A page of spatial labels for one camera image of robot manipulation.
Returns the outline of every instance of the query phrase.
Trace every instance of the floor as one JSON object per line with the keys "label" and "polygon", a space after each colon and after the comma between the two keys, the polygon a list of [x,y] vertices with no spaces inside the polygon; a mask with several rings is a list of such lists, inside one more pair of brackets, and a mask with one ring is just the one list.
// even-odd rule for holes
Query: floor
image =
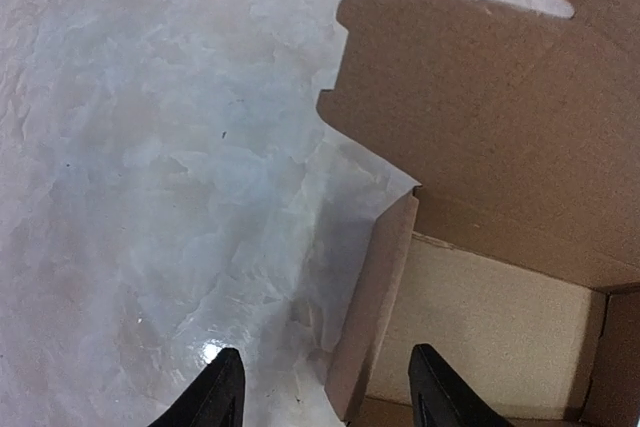
{"label": "floor", "polygon": [[4,426],[145,426],[225,345],[246,426],[339,425],[327,362],[412,182],[315,113],[338,2],[0,0]]}

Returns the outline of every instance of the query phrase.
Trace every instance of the cardboard box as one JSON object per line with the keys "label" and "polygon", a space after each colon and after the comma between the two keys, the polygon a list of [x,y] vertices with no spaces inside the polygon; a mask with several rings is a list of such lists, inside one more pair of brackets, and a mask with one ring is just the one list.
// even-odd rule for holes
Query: cardboard box
{"label": "cardboard box", "polygon": [[[412,239],[439,239],[500,261],[491,268],[525,270],[509,272],[532,290],[499,285],[476,262],[464,294],[474,315],[493,320],[478,317],[464,341],[503,382],[550,379],[536,365],[575,377],[549,380],[566,405],[541,404],[557,420],[542,425],[638,424],[640,3],[572,1],[571,20],[482,0],[342,1],[349,37],[318,112],[422,184],[374,227],[326,383],[343,420],[357,418],[371,388]],[[455,277],[441,287],[461,288]],[[531,294],[547,289],[548,298]],[[501,362],[491,356],[497,338]]]}

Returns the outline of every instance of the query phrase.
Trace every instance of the glossy floor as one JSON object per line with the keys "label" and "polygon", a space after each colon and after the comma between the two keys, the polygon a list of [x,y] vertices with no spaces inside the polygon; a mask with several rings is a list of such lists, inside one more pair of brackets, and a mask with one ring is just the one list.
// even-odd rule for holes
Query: glossy floor
{"label": "glossy floor", "polygon": [[411,186],[315,114],[338,2],[0,0],[4,426],[144,426],[224,345],[245,425],[338,425],[326,363]]}

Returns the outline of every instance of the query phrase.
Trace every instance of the cardboard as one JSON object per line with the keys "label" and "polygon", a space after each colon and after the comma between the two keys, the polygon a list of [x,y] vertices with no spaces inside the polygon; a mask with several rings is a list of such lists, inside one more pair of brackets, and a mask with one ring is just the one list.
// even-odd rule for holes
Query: cardboard
{"label": "cardboard", "polygon": [[[585,427],[587,425],[562,420],[511,419],[511,422],[516,427]],[[410,406],[367,397],[362,403],[360,415],[351,427],[410,427],[412,425],[413,412]]]}
{"label": "cardboard", "polygon": [[[557,390],[569,396],[566,405],[542,397],[538,402],[534,396],[528,407],[538,402],[541,415],[558,422],[635,427],[640,412],[640,361],[632,349],[640,324],[633,294],[640,286],[640,3],[571,1],[574,18],[561,20],[483,0],[343,0],[337,18],[349,30],[345,54],[335,89],[321,93],[318,112],[422,184],[416,194],[416,232],[500,260],[509,269],[526,269],[522,275],[536,276],[528,283],[534,290],[548,277],[555,279],[553,302],[576,314],[571,323],[556,318],[554,312],[561,310],[540,305],[540,318],[531,323],[531,312],[514,307],[509,321],[508,308],[496,310],[485,284],[499,291],[504,279],[492,277],[483,261],[474,274],[477,289],[469,286],[466,295],[478,315],[501,315],[495,325],[479,318],[477,335],[460,342],[484,349],[487,365],[495,367],[486,341],[501,333],[507,357],[521,361],[509,382],[544,378],[554,388],[566,387],[563,372],[586,366],[585,372],[574,369],[569,394]],[[396,215],[381,218],[378,228]],[[343,420],[357,418],[372,376],[402,271],[400,259],[411,238],[411,215],[395,221],[403,225],[402,233],[388,228],[371,240],[326,385]],[[398,250],[392,255],[394,245]],[[593,292],[582,289],[580,301],[580,295],[571,294],[576,285]],[[454,291],[462,287],[449,285]],[[431,288],[444,289],[444,284]],[[535,302],[525,291],[519,295]],[[504,292],[502,297],[506,305],[518,305],[518,298]],[[603,297],[612,307],[606,315]],[[587,304],[594,315],[585,324],[580,312]],[[602,318],[600,339],[594,325]],[[432,320],[418,316],[414,323],[428,326]],[[525,323],[538,329],[543,345],[518,345],[517,335],[510,339],[508,333]],[[455,320],[450,329],[443,342],[455,334]],[[557,339],[546,335],[554,329]],[[577,350],[563,344],[570,337],[587,346],[579,358]],[[556,342],[563,348],[556,349]],[[545,372],[529,369],[527,352],[532,364],[541,353],[551,365],[562,364],[559,377],[550,381]],[[394,368],[404,370],[399,362]],[[509,375],[509,369],[499,373]],[[515,405],[518,399],[509,402]]]}
{"label": "cardboard", "polygon": [[414,236],[367,395],[411,403],[405,364],[428,339],[502,415],[578,418],[605,304],[586,287]]}

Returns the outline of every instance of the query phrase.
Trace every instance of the marble pattern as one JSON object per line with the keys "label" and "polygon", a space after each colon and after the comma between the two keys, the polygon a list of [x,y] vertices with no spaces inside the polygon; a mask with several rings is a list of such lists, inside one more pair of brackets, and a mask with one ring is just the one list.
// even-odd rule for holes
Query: marble pattern
{"label": "marble pattern", "polygon": [[245,425],[339,425],[327,361],[413,185],[315,113],[339,1],[0,1],[2,425],[144,426],[225,345]]}

